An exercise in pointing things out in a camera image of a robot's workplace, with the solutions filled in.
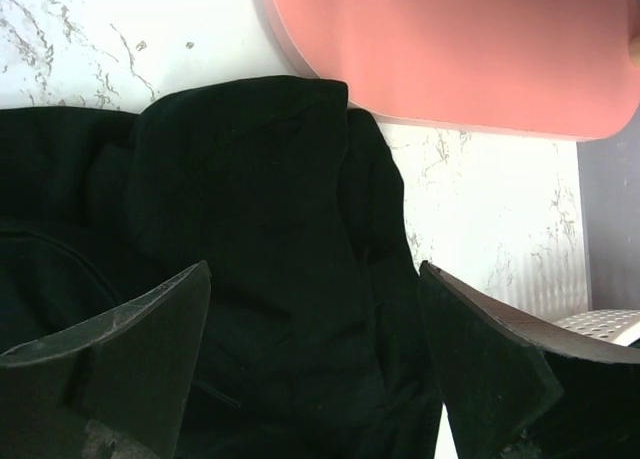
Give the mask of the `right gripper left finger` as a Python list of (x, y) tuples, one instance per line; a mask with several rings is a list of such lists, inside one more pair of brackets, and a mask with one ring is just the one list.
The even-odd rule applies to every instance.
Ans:
[(210, 303), (205, 262), (1, 356), (4, 458), (171, 458)]

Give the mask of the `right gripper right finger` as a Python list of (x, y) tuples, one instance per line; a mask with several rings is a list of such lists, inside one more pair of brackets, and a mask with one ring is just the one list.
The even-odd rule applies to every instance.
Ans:
[(435, 374), (461, 458), (636, 458), (639, 352), (420, 267)]

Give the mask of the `black t shirt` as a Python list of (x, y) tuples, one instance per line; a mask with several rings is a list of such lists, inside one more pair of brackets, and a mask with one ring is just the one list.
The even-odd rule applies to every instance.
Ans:
[(1, 346), (205, 262), (181, 458), (430, 458), (442, 403), (404, 185), (344, 83), (271, 76), (139, 114), (1, 113)]

